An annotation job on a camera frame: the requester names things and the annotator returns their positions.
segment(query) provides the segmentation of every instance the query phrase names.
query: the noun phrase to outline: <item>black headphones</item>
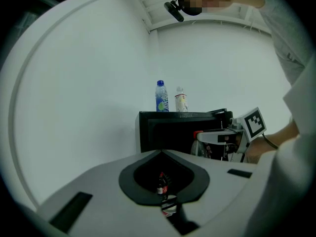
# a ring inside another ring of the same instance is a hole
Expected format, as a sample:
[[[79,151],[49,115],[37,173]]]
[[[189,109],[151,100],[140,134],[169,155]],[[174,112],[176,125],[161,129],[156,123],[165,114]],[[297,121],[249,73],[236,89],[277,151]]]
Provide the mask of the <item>black headphones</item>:
[[[183,16],[179,13],[180,10],[182,10],[185,14],[188,14],[190,16],[196,16],[202,12],[202,8],[191,8],[190,3],[184,0],[173,0],[171,2],[166,2],[164,4],[164,7],[179,22],[184,21]]]

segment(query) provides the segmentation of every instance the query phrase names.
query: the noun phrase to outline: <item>water bottle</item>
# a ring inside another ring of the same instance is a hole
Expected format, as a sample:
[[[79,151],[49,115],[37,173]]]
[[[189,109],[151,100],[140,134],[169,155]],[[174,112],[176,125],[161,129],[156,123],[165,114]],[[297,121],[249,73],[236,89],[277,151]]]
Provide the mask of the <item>water bottle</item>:
[[[174,96],[176,102],[176,111],[181,113],[188,112],[187,96],[183,93],[183,88],[177,87],[177,93]]]
[[[156,87],[156,111],[169,112],[167,88],[162,80],[157,82]]]

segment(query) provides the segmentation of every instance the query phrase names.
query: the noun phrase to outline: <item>cola bottle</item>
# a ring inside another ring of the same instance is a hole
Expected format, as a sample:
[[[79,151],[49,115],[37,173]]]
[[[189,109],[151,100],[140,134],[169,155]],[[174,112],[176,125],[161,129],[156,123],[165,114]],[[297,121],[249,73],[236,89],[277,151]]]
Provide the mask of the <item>cola bottle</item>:
[[[167,200],[168,199],[167,191],[168,191],[168,184],[163,172],[161,172],[159,176],[157,194],[161,196],[162,200]]]

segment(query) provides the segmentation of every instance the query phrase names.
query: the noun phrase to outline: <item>shirt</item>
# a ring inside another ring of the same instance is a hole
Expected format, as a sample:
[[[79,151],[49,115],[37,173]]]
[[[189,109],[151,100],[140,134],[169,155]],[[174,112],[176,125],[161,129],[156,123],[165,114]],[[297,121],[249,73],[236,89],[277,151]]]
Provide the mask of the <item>shirt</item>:
[[[313,41],[285,0],[265,0],[259,11],[272,32],[276,55],[285,76],[293,85],[314,52]]]

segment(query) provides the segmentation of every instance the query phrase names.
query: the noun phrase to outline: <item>white ceiling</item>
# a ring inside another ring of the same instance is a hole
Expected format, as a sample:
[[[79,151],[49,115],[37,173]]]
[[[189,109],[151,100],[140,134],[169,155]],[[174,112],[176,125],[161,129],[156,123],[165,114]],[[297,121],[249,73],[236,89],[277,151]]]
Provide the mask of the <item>white ceiling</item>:
[[[179,24],[163,6],[165,2],[170,1],[172,0],[130,0],[135,8],[135,11],[143,19],[148,31],[170,24]],[[189,16],[183,12],[181,12],[181,14],[183,15],[185,21],[215,20],[231,22],[270,33],[270,30],[266,26],[259,11],[251,6],[243,4],[235,3],[220,12],[201,13],[198,16]]]

